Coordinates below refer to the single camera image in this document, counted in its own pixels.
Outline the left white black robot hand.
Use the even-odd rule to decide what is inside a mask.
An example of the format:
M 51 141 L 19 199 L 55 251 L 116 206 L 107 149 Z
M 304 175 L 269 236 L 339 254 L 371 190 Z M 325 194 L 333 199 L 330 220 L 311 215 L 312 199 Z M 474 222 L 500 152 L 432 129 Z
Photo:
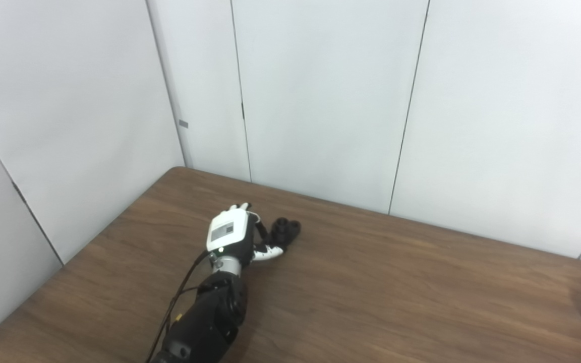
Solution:
M 290 237 L 268 230 L 252 204 L 233 204 L 215 216 L 208 230 L 207 251 L 217 258 L 235 258 L 242 267 L 252 262 L 280 257 L 291 243 Z

